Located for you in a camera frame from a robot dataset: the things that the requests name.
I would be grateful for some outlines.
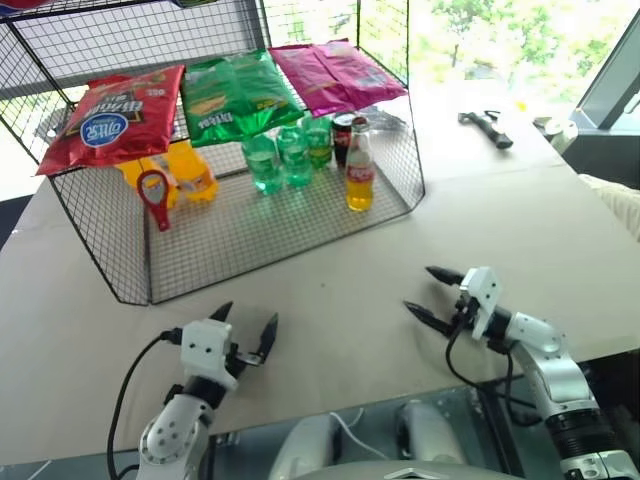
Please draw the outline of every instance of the snack bag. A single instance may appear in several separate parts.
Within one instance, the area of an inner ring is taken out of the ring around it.
[[[51,143],[37,175],[104,167],[169,149],[184,66],[138,77],[89,82],[76,111]]]
[[[355,111],[407,94],[398,81],[347,40],[269,51],[314,117]]]
[[[182,102],[194,147],[251,138],[303,115],[265,50],[188,67]]]
[[[36,8],[45,3],[49,3],[49,1],[50,0],[3,0],[0,3],[0,17],[15,15],[23,10],[29,10],[30,8]]]

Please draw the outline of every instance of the green chip bag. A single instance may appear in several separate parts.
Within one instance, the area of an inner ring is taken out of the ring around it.
[[[303,115],[264,50],[188,67],[182,102],[194,147],[244,140]]]

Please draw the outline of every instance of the wire mesh shelf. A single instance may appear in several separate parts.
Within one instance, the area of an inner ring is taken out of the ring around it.
[[[5,18],[0,120],[39,162],[91,78],[339,38],[408,83],[407,0],[311,3],[218,0],[180,9],[168,1],[60,0]],[[174,141],[188,137],[180,100],[177,111]],[[182,199],[162,233],[116,169],[80,169],[50,180],[116,298],[163,302],[411,211],[424,183],[409,97],[371,113],[393,121],[374,122],[378,172],[373,207],[365,213],[347,208],[343,172],[335,167],[316,172],[304,189],[259,194],[237,143],[198,149],[218,178],[217,197],[207,204]]]

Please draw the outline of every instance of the white cloth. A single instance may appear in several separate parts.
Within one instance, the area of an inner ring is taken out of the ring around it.
[[[613,214],[640,242],[640,191],[591,175],[579,177],[602,199]]]

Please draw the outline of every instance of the small bottle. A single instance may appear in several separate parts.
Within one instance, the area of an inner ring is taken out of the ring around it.
[[[300,123],[307,137],[311,165],[316,170],[326,167],[331,162],[331,119],[307,115]]]
[[[129,186],[131,186],[131,188],[133,188],[136,192],[138,191],[138,177],[142,174],[142,172],[146,172],[147,170],[160,170],[166,175],[167,181],[169,182],[169,192],[167,193],[167,208],[173,208],[178,201],[178,195],[180,194],[180,192],[178,191],[176,181],[172,178],[171,175],[167,175],[164,169],[151,158],[143,157],[139,158],[138,160],[118,163],[114,166],[122,172],[124,181],[127,182]]]
[[[364,117],[353,119],[346,177],[349,208],[356,212],[369,210],[373,203],[375,165],[369,142],[369,124]]]
[[[274,141],[264,133],[242,142],[242,153],[253,176],[253,184],[265,195],[282,188],[282,172]]]
[[[218,192],[218,181],[209,164],[192,147],[189,140],[169,145],[169,170],[180,189],[192,202],[210,201]]]
[[[313,169],[302,128],[295,123],[285,125],[280,129],[276,143],[280,160],[284,165],[287,183],[292,187],[309,185],[313,177]]]

